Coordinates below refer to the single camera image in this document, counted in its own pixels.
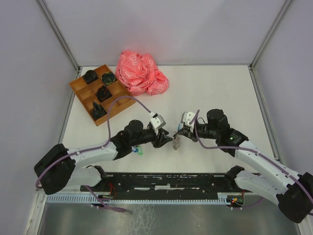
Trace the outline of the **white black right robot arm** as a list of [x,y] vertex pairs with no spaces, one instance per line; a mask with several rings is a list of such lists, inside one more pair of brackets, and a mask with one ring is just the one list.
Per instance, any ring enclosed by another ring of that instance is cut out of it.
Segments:
[[240,166],[227,172],[224,185],[229,191],[239,188],[254,192],[278,206],[281,213],[294,223],[301,223],[313,214],[313,176],[300,174],[266,156],[249,138],[232,128],[221,109],[207,112],[207,122],[198,122],[198,113],[184,112],[177,135],[194,142],[215,140],[220,149],[258,172],[255,176]]

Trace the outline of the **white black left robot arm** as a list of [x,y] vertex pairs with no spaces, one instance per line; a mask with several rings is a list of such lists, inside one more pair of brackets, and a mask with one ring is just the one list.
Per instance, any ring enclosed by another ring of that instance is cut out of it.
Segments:
[[103,191],[108,179],[97,163],[124,158],[137,145],[151,143],[154,148],[160,148],[171,141],[165,129],[155,130],[151,123],[145,128],[141,121],[132,120],[108,142],[73,150],[57,144],[34,166],[38,177],[36,187],[47,195],[83,185]]

